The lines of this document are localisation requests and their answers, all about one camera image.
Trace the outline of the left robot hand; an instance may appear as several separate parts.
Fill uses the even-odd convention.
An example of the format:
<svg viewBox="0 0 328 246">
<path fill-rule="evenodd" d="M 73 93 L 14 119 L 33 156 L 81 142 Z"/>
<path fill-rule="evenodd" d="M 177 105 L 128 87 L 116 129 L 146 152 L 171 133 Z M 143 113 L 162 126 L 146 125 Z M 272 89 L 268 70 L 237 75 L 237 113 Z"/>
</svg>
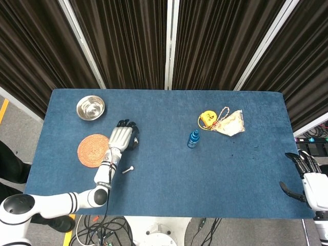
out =
<svg viewBox="0 0 328 246">
<path fill-rule="evenodd" d="M 109 147 L 117 148 L 120 152 L 134 150 L 139 144 L 139 128 L 129 119 L 120 120 L 109 138 Z"/>
</svg>

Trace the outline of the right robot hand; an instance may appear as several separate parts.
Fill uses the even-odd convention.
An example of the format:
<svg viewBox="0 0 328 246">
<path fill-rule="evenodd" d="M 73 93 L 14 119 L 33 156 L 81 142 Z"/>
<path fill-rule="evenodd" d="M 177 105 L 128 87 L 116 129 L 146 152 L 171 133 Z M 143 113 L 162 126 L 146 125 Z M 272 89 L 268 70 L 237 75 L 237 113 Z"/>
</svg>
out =
<svg viewBox="0 0 328 246">
<path fill-rule="evenodd" d="M 284 182 L 280 188 L 289 197 L 305 202 L 315 212 L 328 211 L 328 175 L 324 174 L 318 161 L 304 150 L 298 154 L 287 152 L 285 156 L 295 165 L 300 176 L 303 193 L 291 191 Z"/>
</svg>

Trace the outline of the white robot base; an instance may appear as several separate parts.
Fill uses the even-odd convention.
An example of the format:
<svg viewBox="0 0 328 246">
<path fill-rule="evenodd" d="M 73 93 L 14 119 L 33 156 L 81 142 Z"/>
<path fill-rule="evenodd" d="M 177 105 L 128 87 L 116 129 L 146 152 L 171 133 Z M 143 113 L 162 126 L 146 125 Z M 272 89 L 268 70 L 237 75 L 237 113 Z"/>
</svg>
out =
<svg viewBox="0 0 328 246">
<path fill-rule="evenodd" d="M 136 246 L 185 246 L 191 217 L 126 216 Z"/>
</svg>

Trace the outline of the round orange woven coaster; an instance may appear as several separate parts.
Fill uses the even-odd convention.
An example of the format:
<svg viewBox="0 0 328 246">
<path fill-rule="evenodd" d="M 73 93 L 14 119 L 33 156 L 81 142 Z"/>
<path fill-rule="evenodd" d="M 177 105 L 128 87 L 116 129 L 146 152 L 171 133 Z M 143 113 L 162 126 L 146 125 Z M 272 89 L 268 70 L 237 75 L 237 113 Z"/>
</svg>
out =
<svg viewBox="0 0 328 246">
<path fill-rule="evenodd" d="M 109 149 L 109 139 L 101 134 L 85 137 L 77 148 L 77 156 L 82 165 L 98 168 Z"/>
</svg>

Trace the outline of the stainless steel bowl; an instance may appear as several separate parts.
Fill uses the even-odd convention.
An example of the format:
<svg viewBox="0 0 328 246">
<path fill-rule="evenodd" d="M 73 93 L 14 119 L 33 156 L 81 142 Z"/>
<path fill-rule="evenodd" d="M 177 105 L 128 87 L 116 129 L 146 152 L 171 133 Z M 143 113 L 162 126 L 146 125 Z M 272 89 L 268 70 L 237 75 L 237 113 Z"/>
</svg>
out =
<svg viewBox="0 0 328 246">
<path fill-rule="evenodd" d="M 105 102 L 96 95 L 81 98 L 76 105 L 76 113 L 82 120 L 92 121 L 100 118 L 105 111 Z"/>
</svg>

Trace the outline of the black power strip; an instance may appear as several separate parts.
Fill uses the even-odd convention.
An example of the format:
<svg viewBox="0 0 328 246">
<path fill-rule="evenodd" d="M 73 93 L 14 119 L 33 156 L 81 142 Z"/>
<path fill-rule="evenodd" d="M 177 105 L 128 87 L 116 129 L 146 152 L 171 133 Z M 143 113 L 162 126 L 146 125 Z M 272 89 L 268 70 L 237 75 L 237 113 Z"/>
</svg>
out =
<svg viewBox="0 0 328 246">
<path fill-rule="evenodd" d="M 314 157 L 328 157 L 328 138 L 295 138 L 295 142 L 298 149 Z"/>
</svg>

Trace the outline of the blue felt tablecloth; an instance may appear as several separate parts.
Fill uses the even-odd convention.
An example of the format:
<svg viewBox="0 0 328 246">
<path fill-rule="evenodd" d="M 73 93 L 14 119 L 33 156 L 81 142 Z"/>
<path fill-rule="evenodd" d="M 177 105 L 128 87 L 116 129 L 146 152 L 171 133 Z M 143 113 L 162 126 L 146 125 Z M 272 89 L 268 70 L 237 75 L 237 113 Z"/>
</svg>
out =
<svg viewBox="0 0 328 246">
<path fill-rule="evenodd" d="M 103 115 L 76 113 L 78 101 L 96 95 Z M 242 110 L 245 131 L 226 136 L 197 123 L 204 111 Z M 56 89 L 52 92 L 25 192 L 56 195 L 95 186 L 95 169 L 77 157 L 91 134 L 109 136 L 120 120 L 134 121 L 139 144 L 123 153 L 109 204 L 84 214 L 221 218 L 311 218 L 305 203 L 285 195 L 279 182 L 302 192 L 300 176 L 285 153 L 297 147 L 281 93 Z M 195 148 L 187 146 L 198 130 Z M 134 167 L 133 171 L 122 171 Z"/>
</svg>

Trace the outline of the small blue bottle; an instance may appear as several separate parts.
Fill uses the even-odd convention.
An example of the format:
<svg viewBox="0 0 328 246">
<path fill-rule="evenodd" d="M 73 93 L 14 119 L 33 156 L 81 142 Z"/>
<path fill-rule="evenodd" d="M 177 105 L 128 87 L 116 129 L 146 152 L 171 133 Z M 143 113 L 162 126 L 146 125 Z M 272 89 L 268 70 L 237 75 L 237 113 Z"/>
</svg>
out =
<svg viewBox="0 0 328 246">
<path fill-rule="evenodd" d="M 189 135 L 189 140 L 188 140 L 187 146 L 191 149 L 195 148 L 196 145 L 198 144 L 199 140 L 200 140 L 199 131 L 197 129 L 193 130 Z"/>
</svg>

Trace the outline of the yellow tape measure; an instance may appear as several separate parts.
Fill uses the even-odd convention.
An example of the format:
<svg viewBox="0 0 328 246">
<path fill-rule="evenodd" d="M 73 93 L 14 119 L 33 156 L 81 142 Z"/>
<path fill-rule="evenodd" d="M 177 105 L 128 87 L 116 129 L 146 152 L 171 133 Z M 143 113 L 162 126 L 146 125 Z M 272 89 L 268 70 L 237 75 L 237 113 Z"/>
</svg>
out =
<svg viewBox="0 0 328 246">
<path fill-rule="evenodd" d="M 207 110 L 200 114 L 197 123 L 202 130 L 211 131 L 217 122 L 217 114 L 214 111 Z"/>
</svg>

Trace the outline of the dark brown pleated curtain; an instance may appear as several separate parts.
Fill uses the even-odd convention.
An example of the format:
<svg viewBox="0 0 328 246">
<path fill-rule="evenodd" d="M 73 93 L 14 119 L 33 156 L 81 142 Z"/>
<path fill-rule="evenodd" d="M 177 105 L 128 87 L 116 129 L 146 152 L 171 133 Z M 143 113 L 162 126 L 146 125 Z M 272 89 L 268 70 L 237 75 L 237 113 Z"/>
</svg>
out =
<svg viewBox="0 0 328 246">
<path fill-rule="evenodd" d="M 180 0 L 172 88 L 233 90 L 285 0 Z"/>
<path fill-rule="evenodd" d="M 282 93 L 294 131 L 328 112 L 328 0 L 299 0 L 242 89 Z"/>
<path fill-rule="evenodd" d="M 168 0 L 70 0 L 108 89 L 164 89 Z"/>
<path fill-rule="evenodd" d="M 40 118 L 54 89 L 98 89 L 58 0 L 0 0 L 0 87 Z"/>
</svg>

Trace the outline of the black shoe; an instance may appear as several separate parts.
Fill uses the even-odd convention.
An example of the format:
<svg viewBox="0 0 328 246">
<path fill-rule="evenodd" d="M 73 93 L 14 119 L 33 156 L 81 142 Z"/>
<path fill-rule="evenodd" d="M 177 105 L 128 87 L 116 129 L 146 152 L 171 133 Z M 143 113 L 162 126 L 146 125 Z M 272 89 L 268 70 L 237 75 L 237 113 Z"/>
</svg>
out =
<svg viewBox="0 0 328 246">
<path fill-rule="evenodd" d="M 46 219 L 40 214 L 35 214 L 31 218 L 31 223 L 48 225 L 52 229 L 61 233 L 67 233 L 75 227 L 75 220 L 68 215 Z"/>
</svg>

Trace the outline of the black trouser leg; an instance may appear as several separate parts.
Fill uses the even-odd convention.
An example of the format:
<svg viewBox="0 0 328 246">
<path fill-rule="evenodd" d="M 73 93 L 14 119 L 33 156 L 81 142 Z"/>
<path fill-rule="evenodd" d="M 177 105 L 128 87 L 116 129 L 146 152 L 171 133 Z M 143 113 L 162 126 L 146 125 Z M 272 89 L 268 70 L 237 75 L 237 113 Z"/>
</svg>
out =
<svg viewBox="0 0 328 246">
<path fill-rule="evenodd" d="M 22 162 L 10 148 L 0 140 L 0 178 L 6 181 L 24 184 L 27 182 L 31 165 Z M 12 195 L 22 194 L 13 187 L 0 182 L 0 204 Z"/>
</svg>

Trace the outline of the white partition frame rail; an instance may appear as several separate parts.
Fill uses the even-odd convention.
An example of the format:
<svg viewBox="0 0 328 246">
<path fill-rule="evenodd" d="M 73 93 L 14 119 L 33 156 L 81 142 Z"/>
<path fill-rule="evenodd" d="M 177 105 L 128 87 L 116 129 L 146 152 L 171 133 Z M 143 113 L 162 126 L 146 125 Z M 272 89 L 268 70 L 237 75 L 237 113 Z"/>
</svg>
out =
<svg viewBox="0 0 328 246">
<path fill-rule="evenodd" d="M 302 135 L 303 133 L 315 128 L 316 126 L 318 126 L 318 125 L 320 125 L 320 124 L 322 124 L 326 121 L 328 121 L 328 118 L 319 117 L 316 120 L 306 124 L 304 127 L 302 127 L 300 129 L 298 129 L 297 131 L 293 132 L 293 136 L 298 137 L 298 136 Z"/>
<path fill-rule="evenodd" d="M 29 117 L 33 118 L 34 120 L 36 120 L 39 123 L 43 123 L 43 121 L 44 121 L 43 119 L 41 119 L 32 110 L 30 110 L 28 107 L 26 107 L 22 102 L 20 102 L 17 98 L 15 98 L 13 95 L 11 95 L 9 92 L 7 92 L 2 87 L 0 87 L 0 96 L 8 99 L 10 103 L 14 104 L 17 108 L 19 108 L 21 111 L 26 113 Z"/>
</svg>

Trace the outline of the white partition frame post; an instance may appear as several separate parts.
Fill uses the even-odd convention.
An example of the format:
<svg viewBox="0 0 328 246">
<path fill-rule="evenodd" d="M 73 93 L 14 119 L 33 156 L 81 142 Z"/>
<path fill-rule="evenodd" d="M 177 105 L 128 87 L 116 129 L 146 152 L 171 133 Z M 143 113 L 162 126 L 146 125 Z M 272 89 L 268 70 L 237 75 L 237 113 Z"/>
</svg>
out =
<svg viewBox="0 0 328 246">
<path fill-rule="evenodd" d="M 91 50 L 87 44 L 87 41 L 85 39 L 85 36 L 83 34 L 83 31 L 81 29 L 81 26 L 78 22 L 78 19 L 75 15 L 75 12 L 72 8 L 72 5 L 70 3 L 69 0 L 57 0 L 76 39 L 77 39 L 77 42 L 87 60 L 87 63 L 94 75 L 94 77 L 96 78 L 96 81 L 98 83 L 98 86 L 101 88 L 101 89 L 106 89 L 106 85 L 105 85 L 105 82 L 100 74 L 100 71 L 98 69 L 98 66 L 95 62 L 95 59 L 91 53 Z"/>
<path fill-rule="evenodd" d="M 180 0 L 167 1 L 165 90 L 171 90 L 173 84 L 174 60 L 177 40 Z"/>
<path fill-rule="evenodd" d="M 278 14 L 274 18 L 272 24 L 270 25 L 268 31 L 264 35 L 262 41 L 257 47 L 254 55 L 251 60 L 247 64 L 244 72 L 239 78 L 236 86 L 234 87 L 234 91 L 239 91 L 242 89 L 246 80 L 250 77 L 251 73 L 255 69 L 256 65 L 259 63 L 260 59 L 263 57 L 267 48 L 271 45 L 272 41 L 279 33 L 280 29 L 283 27 L 287 19 L 290 17 L 296 6 L 298 5 L 300 0 L 285 0 Z"/>
</svg>

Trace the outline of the white crumpled drawstring pouch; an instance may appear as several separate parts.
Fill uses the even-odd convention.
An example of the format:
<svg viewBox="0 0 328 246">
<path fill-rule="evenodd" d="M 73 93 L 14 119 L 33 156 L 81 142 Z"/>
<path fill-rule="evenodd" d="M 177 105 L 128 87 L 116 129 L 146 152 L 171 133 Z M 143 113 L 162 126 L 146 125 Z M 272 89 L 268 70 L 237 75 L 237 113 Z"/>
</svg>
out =
<svg viewBox="0 0 328 246">
<path fill-rule="evenodd" d="M 237 110 L 230 114 L 230 108 L 224 107 L 215 122 L 213 130 L 226 136 L 234 136 L 244 132 L 245 127 L 242 110 Z"/>
</svg>

